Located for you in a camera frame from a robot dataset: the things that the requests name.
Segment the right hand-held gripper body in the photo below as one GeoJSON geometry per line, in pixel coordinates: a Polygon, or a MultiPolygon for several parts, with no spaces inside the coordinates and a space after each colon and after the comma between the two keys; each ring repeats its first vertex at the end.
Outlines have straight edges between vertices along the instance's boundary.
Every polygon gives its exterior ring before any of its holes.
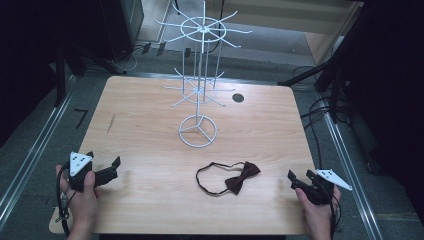
{"type": "Polygon", "coordinates": [[[352,191],[353,187],[338,176],[332,169],[313,171],[317,174],[317,180],[308,185],[302,182],[302,189],[308,200],[315,205],[325,205],[331,202],[334,186],[342,187],[352,191]]]}

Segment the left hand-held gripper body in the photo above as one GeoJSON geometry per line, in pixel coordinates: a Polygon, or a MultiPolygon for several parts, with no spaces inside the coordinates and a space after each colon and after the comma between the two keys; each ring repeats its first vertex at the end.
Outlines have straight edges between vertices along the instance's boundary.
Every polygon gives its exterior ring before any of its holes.
{"type": "Polygon", "coordinates": [[[70,153],[69,183],[72,190],[84,191],[85,176],[92,170],[93,158],[94,153],[92,151],[87,154],[70,153]]]}

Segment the person's right hand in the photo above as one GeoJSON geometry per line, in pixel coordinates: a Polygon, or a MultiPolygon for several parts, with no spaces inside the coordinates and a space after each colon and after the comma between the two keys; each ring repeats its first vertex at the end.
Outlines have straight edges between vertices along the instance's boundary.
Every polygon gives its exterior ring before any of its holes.
{"type": "Polygon", "coordinates": [[[330,205],[314,205],[311,203],[302,189],[296,188],[295,193],[300,201],[304,218],[306,220],[307,232],[311,233],[330,233],[332,236],[332,228],[335,225],[335,215],[339,207],[341,193],[337,187],[334,187],[332,204],[330,205]]]}

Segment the person's left hand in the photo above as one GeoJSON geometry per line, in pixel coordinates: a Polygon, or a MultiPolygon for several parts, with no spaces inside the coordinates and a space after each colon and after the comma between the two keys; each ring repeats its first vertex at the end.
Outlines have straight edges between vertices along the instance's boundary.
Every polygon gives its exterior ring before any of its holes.
{"type": "Polygon", "coordinates": [[[94,231],[97,221],[97,191],[94,189],[95,173],[89,171],[85,176],[84,191],[76,192],[69,207],[73,217],[70,229],[94,231]]]}

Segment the dark red bow tie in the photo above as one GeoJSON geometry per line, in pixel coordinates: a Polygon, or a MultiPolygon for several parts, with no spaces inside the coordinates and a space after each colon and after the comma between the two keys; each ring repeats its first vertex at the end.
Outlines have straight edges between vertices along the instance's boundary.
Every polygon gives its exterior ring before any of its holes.
{"type": "Polygon", "coordinates": [[[259,169],[259,167],[257,165],[255,165],[254,163],[251,163],[249,161],[245,161],[245,162],[237,162],[234,163],[232,165],[225,165],[225,164],[221,164],[221,163],[216,163],[216,162],[211,162],[209,165],[200,168],[197,170],[196,172],[196,182],[198,184],[198,186],[207,194],[212,195],[212,196],[218,196],[221,194],[224,194],[228,191],[232,192],[235,195],[238,195],[243,187],[243,183],[246,179],[254,177],[256,175],[258,175],[261,172],[261,170],[259,169]],[[209,169],[212,166],[219,166],[219,167],[224,167],[224,168],[232,168],[235,167],[236,165],[242,165],[243,168],[240,172],[240,174],[238,176],[234,176],[231,178],[228,178],[225,180],[225,186],[226,188],[220,192],[211,192],[209,191],[206,187],[204,187],[199,179],[199,173],[202,171],[206,171],[207,169],[209,169]]]}

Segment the black tripod stand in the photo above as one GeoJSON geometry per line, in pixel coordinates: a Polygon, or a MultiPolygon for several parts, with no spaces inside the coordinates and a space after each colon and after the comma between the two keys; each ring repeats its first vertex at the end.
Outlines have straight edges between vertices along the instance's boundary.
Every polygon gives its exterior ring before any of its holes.
{"type": "Polygon", "coordinates": [[[342,58],[342,55],[345,51],[345,43],[340,44],[339,49],[337,49],[331,57],[325,62],[312,67],[310,70],[307,70],[304,73],[301,73],[298,76],[294,76],[289,80],[278,81],[279,86],[291,87],[294,84],[297,84],[309,77],[315,76],[320,73],[318,80],[314,84],[314,88],[318,92],[325,91],[329,86],[331,88],[330,103],[329,103],[329,114],[330,118],[334,123],[337,122],[337,102],[339,98],[339,92],[342,82],[342,71],[338,66],[338,61],[342,58]]]}

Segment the dark cabinet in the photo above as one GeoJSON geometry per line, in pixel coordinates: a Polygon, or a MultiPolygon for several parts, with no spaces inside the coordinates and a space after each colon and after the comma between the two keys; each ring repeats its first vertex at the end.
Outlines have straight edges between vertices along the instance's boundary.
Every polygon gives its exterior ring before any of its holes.
{"type": "Polygon", "coordinates": [[[99,0],[105,36],[102,38],[106,58],[116,60],[132,52],[144,11],[141,0],[99,0]]]}

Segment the metal floor rail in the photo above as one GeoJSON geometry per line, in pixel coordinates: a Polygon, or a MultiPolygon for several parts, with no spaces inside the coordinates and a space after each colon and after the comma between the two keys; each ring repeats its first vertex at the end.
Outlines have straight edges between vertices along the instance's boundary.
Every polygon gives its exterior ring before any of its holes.
{"type": "Polygon", "coordinates": [[[360,218],[364,225],[365,231],[370,240],[383,240],[383,236],[377,222],[374,211],[365,194],[364,188],[352,163],[345,141],[341,135],[339,127],[333,122],[329,113],[324,114],[324,119],[336,148],[341,166],[348,183],[353,187],[351,190],[355,205],[358,209],[360,218]]]}
{"type": "Polygon", "coordinates": [[[41,131],[37,135],[34,143],[29,148],[22,164],[12,179],[5,194],[0,199],[0,230],[6,224],[20,195],[23,192],[23,189],[25,188],[30,176],[32,175],[32,172],[38,164],[38,161],[41,158],[45,147],[47,146],[52,134],[56,130],[56,127],[59,124],[64,112],[66,111],[76,83],[77,79],[74,75],[71,75],[67,79],[65,83],[66,90],[64,99],[51,111],[49,118],[46,120],[46,123],[41,128],[41,131]]]}

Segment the black upright stand post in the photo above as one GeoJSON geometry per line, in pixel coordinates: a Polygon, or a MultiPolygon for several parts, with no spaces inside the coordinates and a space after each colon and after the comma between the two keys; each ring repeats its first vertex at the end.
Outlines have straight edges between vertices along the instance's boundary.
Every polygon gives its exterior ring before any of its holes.
{"type": "Polygon", "coordinates": [[[65,58],[63,45],[60,44],[56,51],[56,102],[55,106],[58,107],[65,95],[66,95],[66,83],[65,83],[65,58]]]}

